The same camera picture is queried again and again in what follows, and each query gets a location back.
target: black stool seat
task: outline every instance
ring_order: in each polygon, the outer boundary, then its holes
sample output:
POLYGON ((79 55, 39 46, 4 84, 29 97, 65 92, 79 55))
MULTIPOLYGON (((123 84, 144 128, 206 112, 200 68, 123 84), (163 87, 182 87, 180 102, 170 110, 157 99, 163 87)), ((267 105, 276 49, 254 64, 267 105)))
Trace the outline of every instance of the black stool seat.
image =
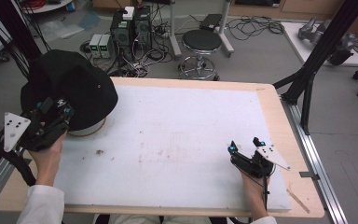
POLYGON ((207 30, 192 30, 186 32, 182 41, 193 50, 217 50, 222 45, 222 40, 218 34, 207 30))

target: electronic equipment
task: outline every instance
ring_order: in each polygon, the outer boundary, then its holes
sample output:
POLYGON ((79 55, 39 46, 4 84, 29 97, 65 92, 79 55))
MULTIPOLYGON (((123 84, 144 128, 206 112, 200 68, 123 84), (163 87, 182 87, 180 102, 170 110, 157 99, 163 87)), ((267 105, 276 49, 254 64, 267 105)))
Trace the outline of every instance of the electronic equipment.
POLYGON ((135 36, 133 21, 124 21, 122 12, 117 11, 112 19, 110 33, 112 34, 112 41, 117 60, 119 62, 125 60, 132 62, 134 60, 132 44, 135 36))
POLYGON ((89 42, 89 49, 93 58, 101 58, 101 53, 98 48, 102 35, 93 35, 91 41, 89 42))
POLYGON ((138 40, 138 49, 152 49, 152 24, 150 20, 150 7, 142 7, 135 9, 133 18, 136 39, 138 40))
POLYGON ((281 0, 235 0, 236 5, 278 7, 281 0))
POLYGON ((98 48, 101 53, 101 58, 110 58, 113 55, 113 42, 111 35, 103 35, 101 37, 98 48))
POLYGON ((213 31, 222 20, 222 14, 208 14, 200 25, 200 29, 213 31))

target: person's left hand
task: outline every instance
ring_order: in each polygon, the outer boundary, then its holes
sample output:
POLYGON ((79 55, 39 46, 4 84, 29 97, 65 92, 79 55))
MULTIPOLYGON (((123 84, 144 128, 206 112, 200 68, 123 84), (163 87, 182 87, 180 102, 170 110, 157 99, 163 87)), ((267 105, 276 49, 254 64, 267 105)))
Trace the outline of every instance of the person's left hand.
POLYGON ((54 185, 61 159, 62 141, 65 136, 66 132, 50 148, 38 152, 29 151, 37 167, 36 185, 54 185))

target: white box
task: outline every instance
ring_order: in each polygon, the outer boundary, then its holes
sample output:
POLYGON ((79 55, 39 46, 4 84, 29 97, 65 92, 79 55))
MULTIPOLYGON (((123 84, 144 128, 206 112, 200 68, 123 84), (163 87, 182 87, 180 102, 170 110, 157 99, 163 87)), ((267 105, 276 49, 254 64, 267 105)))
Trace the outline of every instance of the white box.
POLYGON ((123 20, 132 21, 134 7, 125 7, 124 9, 127 11, 127 13, 123 14, 123 20))

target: metal bracket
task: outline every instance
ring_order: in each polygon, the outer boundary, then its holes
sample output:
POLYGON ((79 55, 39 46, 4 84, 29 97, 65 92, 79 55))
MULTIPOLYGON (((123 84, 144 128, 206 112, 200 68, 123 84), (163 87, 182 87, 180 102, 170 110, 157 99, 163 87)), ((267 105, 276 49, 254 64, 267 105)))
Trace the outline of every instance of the metal bracket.
POLYGON ((31 121, 15 114, 5 113, 5 140, 4 151, 9 152, 16 146, 22 134, 30 125, 31 121))
POLYGON ((318 174, 314 174, 311 172, 300 172, 300 175, 303 178, 311 178, 313 181, 321 179, 318 174))
POLYGON ((267 161, 275 163, 283 169, 290 171, 289 164, 274 145, 258 147, 256 150, 267 161))

